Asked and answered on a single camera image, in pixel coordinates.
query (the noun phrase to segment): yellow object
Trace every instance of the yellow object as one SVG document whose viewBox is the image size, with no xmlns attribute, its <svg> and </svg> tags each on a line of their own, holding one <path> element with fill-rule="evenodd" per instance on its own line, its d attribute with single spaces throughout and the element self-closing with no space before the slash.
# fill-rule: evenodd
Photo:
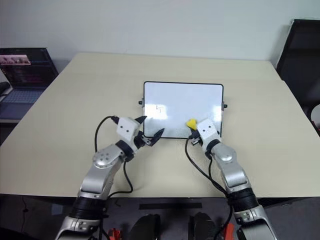
<svg viewBox="0 0 320 240">
<path fill-rule="evenodd" d="M 194 118 L 191 118 L 189 121 L 187 121 L 186 125 L 193 130 L 197 130 L 197 121 Z"/>
</svg>

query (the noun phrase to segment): gray floor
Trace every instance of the gray floor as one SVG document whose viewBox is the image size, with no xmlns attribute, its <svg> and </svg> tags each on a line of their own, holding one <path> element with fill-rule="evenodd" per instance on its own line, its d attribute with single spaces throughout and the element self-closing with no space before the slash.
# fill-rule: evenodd
<svg viewBox="0 0 320 240">
<path fill-rule="evenodd" d="M 70 207 L 63 211 L 55 210 L 56 205 L 25 196 L 29 211 L 25 214 L 22 232 L 39 240 L 53 240 L 64 216 Z M 162 225 L 162 240 L 187 240 L 189 216 L 198 212 L 207 213 L 214 221 L 222 222 L 228 215 L 228 205 L 222 198 L 119 198 L 109 204 L 109 218 L 104 220 L 104 229 L 122 230 L 123 239 L 134 223 L 146 214 L 159 214 Z M 153 209 L 139 210 L 140 204 L 152 203 L 202 203 L 195 209 Z M 24 203 L 21 196 L 1 196 L 0 225 L 17 232 L 23 223 Z M 289 205 L 268 207 L 266 212 L 273 224 L 279 240 L 320 239 L 320 197 L 295 201 Z"/>
</svg>

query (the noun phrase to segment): black shoe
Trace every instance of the black shoe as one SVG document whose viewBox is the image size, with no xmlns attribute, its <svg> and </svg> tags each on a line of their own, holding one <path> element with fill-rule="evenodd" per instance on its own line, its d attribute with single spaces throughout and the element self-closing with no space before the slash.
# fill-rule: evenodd
<svg viewBox="0 0 320 240">
<path fill-rule="evenodd" d="M 129 240 L 159 240 L 160 239 L 160 216 L 149 214 L 139 218 L 129 234 Z"/>
<path fill-rule="evenodd" d="M 194 216 L 194 240 L 213 240 L 218 231 L 211 218 L 202 212 Z"/>
</svg>

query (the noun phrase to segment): orange object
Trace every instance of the orange object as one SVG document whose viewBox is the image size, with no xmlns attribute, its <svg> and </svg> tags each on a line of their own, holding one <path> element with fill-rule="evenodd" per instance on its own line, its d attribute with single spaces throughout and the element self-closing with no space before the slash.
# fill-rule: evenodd
<svg viewBox="0 0 320 240">
<path fill-rule="evenodd" d="M 224 240 L 235 240 L 234 230 L 235 230 L 235 225 L 233 225 L 232 223 L 228 223 L 228 225 L 224 230 Z"/>
<path fill-rule="evenodd" d="M 121 231 L 115 228 L 112 228 L 108 231 L 110 240 L 122 240 Z"/>
</svg>

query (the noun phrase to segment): laptop keyboard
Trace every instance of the laptop keyboard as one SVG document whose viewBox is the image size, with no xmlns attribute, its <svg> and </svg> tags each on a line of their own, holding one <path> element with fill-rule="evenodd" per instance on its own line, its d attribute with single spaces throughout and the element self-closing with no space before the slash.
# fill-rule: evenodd
<svg viewBox="0 0 320 240">
<path fill-rule="evenodd" d="M 34 104 L 43 91 L 12 90 L 2 103 Z"/>
</svg>

